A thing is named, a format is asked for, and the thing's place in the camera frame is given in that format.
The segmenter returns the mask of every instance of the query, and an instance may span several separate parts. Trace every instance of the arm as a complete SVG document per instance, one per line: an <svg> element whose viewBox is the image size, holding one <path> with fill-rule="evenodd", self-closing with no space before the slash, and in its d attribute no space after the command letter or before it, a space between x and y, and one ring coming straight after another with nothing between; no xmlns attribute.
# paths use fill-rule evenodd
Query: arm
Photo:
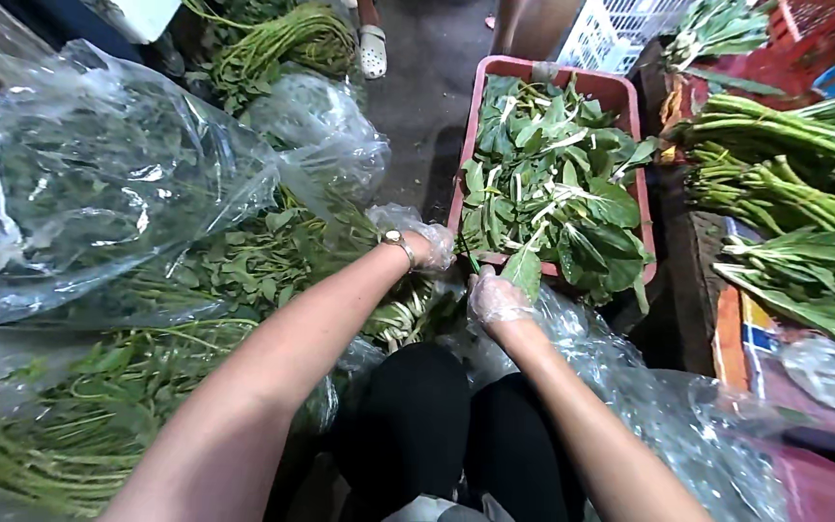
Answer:
<svg viewBox="0 0 835 522"><path fill-rule="evenodd" d="M404 234L426 261L431 243ZM408 268L404 249L380 244L264 321L163 427L101 520L261 520L295 410Z"/></svg>
<svg viewBox="0 0 835 522"><path fill-rule="evenodd" d="M672 471L575 374L530 319L523 294L483 271L470 303L486 331L533 382L606 522L711 522Z"/></svg>

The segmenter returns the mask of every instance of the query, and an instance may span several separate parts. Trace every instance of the ground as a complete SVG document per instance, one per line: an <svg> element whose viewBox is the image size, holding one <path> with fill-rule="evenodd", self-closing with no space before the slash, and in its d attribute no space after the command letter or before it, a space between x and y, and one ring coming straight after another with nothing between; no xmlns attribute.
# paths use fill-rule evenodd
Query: ground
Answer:
<svg viewBox="0 0 835 522"><path fill-rule="evenodd" d="M443 223L466 135L476 65L495 0L379 0L389 71L366 85L366 116L389 137L376 203L412 205Z"/></svg>

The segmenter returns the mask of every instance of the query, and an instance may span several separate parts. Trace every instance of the white clog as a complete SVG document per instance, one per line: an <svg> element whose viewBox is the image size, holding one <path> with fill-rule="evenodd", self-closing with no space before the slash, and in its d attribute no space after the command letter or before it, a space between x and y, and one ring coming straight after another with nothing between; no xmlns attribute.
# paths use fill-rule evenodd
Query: white clog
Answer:
<svg viewBox="0 0 835 522"><path fill-rule="evenodd" d="M385 31L375 25L360 28L360 65L366 80L381 78L388 69Z"/></svg>

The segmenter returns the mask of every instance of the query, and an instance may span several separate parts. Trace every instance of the long bean bundle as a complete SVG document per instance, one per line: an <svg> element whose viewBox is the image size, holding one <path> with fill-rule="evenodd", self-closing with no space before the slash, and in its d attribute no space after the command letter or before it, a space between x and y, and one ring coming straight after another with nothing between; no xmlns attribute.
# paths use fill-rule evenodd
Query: long bean bundle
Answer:
<svg viewBox="0 0 835 522"><path fill-rule="evenodd" d="M209 70L227 113L239 113L250 101L267 94L274 67L282 59L330 77L343 76L354 67L353 34L330 6L307 2L284 17L248 24L212 14L202 0L183 3L203 18L247 32L240 41L222 49Z"/></svg>
<svg viewBox="0 0 835 522"><path fill-rule="evenodd" d="M97 516L180 402L255 326L218 319L97 344L60 384L0 422L0 492Z"/></svg>

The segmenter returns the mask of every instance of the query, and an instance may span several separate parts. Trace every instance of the gold watch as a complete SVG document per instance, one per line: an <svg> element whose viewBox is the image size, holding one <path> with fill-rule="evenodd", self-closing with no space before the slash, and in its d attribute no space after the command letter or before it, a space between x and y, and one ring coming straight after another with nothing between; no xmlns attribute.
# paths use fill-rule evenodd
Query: gold watch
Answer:
<svg viewBox="0 0 835 522"><path fill-rule="evenodd" d="M404 235L399 231L388 231L382 234L382 242L385 244L394 244L402 247L405 254L408 254L408 271L413 271L415 267L415 252L408 246L407 241L404 240Z"/></svg>

